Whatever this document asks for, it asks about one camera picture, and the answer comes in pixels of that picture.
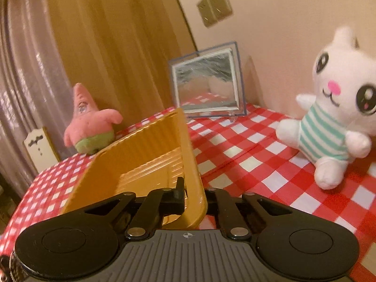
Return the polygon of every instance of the stuffed animal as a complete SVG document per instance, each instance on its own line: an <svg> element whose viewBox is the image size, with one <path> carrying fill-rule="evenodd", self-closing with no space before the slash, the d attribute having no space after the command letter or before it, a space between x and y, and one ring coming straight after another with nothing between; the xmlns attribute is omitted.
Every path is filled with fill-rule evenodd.
<svg viewBox="0 0 376 282"><path fill-rule="evenodd" d="M335 32L313 67L315 95L296 97L308 113L301 121L282 120L276 130L315 165L322 189L338 186L349 162L369 154L369 135L376 135L376 61L355 42L349 27Z"/></svg>
<svg viewBox="0 0 376 282"><path fill-rule="evenodd" d="M81 154L95 154L115 140L112 124L120 124L123 117L117 110L99 110L89 91L74 86L73 119L64 133L66 147L74 145Z"/></svg>

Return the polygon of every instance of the green shorts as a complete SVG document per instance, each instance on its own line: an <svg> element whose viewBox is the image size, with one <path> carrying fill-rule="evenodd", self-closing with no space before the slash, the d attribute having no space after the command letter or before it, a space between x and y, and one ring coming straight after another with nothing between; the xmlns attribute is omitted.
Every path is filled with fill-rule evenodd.
<svg viewBox="0 0 376 282"><path fill-rule="evenodd" d="M80 154L93 155L110 145L115 140L114 131L97 134L96 136L82 139L74 146Z"/></svg>

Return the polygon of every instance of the plush toy arm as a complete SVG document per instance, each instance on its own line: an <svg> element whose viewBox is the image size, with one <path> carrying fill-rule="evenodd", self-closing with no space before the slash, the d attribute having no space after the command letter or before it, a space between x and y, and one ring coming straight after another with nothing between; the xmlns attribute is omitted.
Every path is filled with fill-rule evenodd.
<svg viewBox="0 0 376 282"><path fill-rule="evenodd" d="M345 143L349 154L355 158L367 157L372 147L370 137L361 132L347 131Z"/></svg>
<svg viewBox="0 0 376 282"><path fill-rule="evenodd" d="M72 144L72 141L70 139L70 134L69 134L69 130L68 129L69 129L69 127L64 132L64 145L66 147L71 147L71 146L73 146L73 144Z"/></svg>
<svg viewBox="0 0 376 282"><path fill-rule="evenodd" d="M112 124L120 124L123 121L123 117L120 112L115 109L104 109L100 112L101 117L103 117L107 122Z"/></svg>
<svg viewBox="0 0 376 282"><path fill-rule="evenodd" d="M316 101L316 96L313 94L298 94L295 100L302 109L308 111Z"/></svg>

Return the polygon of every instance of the white inner frame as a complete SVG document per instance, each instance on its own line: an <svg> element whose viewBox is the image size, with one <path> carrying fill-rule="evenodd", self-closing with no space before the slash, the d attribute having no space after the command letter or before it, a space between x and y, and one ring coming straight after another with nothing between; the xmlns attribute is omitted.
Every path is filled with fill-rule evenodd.
<svg viewBox="0 0 376 282"><path fill-rule="evenodd" d="M217 55L223 55L227 54L230 60L230 68L231 68L231 78L232 78L232 84L234 86L234 96L235 96L235 101L236 101L236 107L227 107L227 106L222 106L222 107L212 107L212 108L198 108L198 109L189 109L189 110L184 110L186 113L197 113L197 112L212 112L212 111L223 111L223 110L238 110L239 109L239 95L238 95L238 85L237 85L237 80L236 80L236 70L235 70L235 64L234 64L234 57L232 55L232 49L227 48L223 49L220 51L216 51L213 53L209 53L203 56L198 56L186 61L183 61L181 63L177 63L172 66L172 79L174 81L174 89L175 89L175 100L177 103L178 107L181 107L180 105L180 99L179 99L179 91L177 89L177 76L176 76L176 70L177 68L208 58L208 57L213 57Z"/></svg>

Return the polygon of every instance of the yellow plastic container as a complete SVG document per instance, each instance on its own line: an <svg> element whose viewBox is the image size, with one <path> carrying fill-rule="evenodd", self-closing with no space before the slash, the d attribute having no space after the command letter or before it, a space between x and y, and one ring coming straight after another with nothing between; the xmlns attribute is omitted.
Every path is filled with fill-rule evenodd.
<svg viewBox="0 0 376 282"><path fill-rule="evenodd" d="M186 119L176 109L100 151L81 177L63 213L122 192L146 196L158 188L174 188L185 179L185 211L163 221L164 229L196 228L207 210Z"/></svg>

